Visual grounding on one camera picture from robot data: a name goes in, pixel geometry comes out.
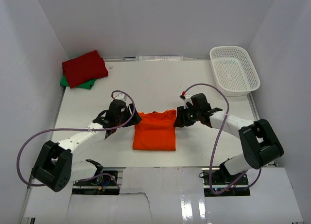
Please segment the orange t shirt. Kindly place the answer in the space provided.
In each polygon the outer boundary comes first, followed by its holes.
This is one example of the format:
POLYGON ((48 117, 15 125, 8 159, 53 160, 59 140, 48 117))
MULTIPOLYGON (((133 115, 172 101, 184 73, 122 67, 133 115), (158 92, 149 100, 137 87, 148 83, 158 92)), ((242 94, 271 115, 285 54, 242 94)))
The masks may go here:
POLYGON ((137 151, 175 151, 174 122, 176 110, 140 112, 141 121, 135 125, 133 149, 137 151))

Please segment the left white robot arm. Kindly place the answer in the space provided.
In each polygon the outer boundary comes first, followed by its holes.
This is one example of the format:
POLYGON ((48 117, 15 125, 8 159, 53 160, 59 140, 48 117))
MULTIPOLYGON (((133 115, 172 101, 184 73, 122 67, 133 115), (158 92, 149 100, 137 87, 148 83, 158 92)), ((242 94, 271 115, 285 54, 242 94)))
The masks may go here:
POLYGON ((32 169, 32 176, 54 192, 61 191, 68 182, 87 182, 96 185, 106 175, 103 167, 92 159, 75 162, 81 153, 97 142, 105 140, 120 127, 141 121, 134 103, 114 99, 86 129, 59 142, 45 142, 32 169))

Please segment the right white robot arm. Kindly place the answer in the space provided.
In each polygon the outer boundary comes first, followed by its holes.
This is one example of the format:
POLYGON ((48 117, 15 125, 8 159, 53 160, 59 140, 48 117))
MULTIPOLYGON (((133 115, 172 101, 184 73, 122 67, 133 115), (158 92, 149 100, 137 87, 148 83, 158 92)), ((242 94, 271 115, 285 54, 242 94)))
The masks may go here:
POLYGON ((284 149, 267 120, 251 121, 228 115, 218 107, 212 108, 203 93, 183 93, 180 98, 184 105, 177 108, 175 127, 188 127, 200 122, 225 131, 241 142, 242 153, 221 163, 219 169, 211 174, 212 180, 232 184, 242 172, 260 169, 283 156, 284 149))

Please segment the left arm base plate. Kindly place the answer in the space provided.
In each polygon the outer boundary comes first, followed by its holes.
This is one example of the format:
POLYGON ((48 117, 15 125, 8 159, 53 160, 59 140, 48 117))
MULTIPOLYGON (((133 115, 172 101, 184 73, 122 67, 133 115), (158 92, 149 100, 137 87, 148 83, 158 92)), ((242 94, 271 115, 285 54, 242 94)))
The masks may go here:
POLYGON ((110 175, 102 175, 91 181, 75 182, 72 188, 72 195, 119 195, 117 184, 121 185, 120 173, 117 170, 102 171, 110 175))

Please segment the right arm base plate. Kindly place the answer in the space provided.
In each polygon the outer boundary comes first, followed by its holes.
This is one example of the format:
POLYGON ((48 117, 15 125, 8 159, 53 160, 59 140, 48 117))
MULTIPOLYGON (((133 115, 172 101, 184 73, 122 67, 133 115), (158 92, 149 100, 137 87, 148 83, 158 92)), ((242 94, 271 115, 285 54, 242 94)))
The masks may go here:
MULTIPOLYGON (((233 197, 233 196, 250 196, 249 181, 247 175, 243 175, 236 183, 234 183, 230 188, 228 188, 224 193, 220 195, 214 194, 209 186, 209 170, 202 170, 199 173, 199 177, 203 180, 204 195, 205 197, 233 197)), ((240 174, 231 176, 225 181, 212 175, 212 188, 215 193, 219 193, 221 190, 225 189, 230 183, 232 183, 240 174)))

